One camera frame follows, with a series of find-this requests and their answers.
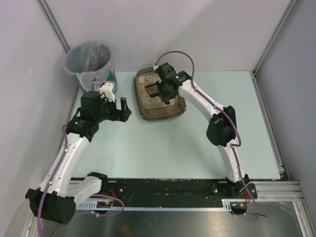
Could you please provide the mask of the black litter scoop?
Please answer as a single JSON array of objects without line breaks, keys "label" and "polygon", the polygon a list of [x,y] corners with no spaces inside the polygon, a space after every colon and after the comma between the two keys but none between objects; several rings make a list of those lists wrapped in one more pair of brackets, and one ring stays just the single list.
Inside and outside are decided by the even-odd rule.
[{"label": "black litter scoop", "polygon": [[145,91],[151,98],[160,97],[158,85],[156,83],[146,85]]}]

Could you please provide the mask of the brown litter box tray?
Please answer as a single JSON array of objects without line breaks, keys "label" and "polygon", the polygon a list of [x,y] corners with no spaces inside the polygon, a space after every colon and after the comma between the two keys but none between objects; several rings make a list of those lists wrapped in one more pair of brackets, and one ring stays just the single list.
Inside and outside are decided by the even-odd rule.
[{"label": "brown litter box tray", "polygon": [[141,119],[160,121],[176,118],[186,110],[185,99],[176,96],[168,103],[161,100],[156,82],[158,76],[152,68],[141,69],[134,78],[134,91]]}]

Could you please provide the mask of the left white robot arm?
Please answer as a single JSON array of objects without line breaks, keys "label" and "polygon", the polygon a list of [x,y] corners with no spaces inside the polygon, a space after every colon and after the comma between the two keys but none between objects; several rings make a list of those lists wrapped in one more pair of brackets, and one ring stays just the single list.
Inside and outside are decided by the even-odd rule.
[{"label": "left white robot arm", "polygon": [[110,99],[107,92],[88,91],[80,99],[80,107],[75,116],[62,127],[64,141],[46,177],[37,189],[28,189],[25,198],[30,201],[30,209],[39,219],[58,224],[68,224],[76,207],[86,199],[108,191],[107,175],[91,172],[85,179],[69,189],[74,169],[83,152],[90,145],[93,136],[103,121],[126,122],[131,115],[126,98]]}]

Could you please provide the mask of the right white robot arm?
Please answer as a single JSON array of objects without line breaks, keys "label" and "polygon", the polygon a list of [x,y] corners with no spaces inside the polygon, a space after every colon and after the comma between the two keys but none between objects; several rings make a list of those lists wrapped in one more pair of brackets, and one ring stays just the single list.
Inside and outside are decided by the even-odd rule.
[{"label": "right white robot arm", "polygon": [[234,108],[216,102],[197,86],[194,76],[184,71],[176,72],[168,63],[154,65],[153,70],[159,77],[156,85],[158,95],[163,102],[179,95],[204,115],[208,121],[206,136],[221,154],[229,185],[237,193],[246,191],[248,197],[253,199],[253,193],[248,188],[249,177],[244,172],[237,154],[237,147],[241,146],[241,138],[237,130]]}]

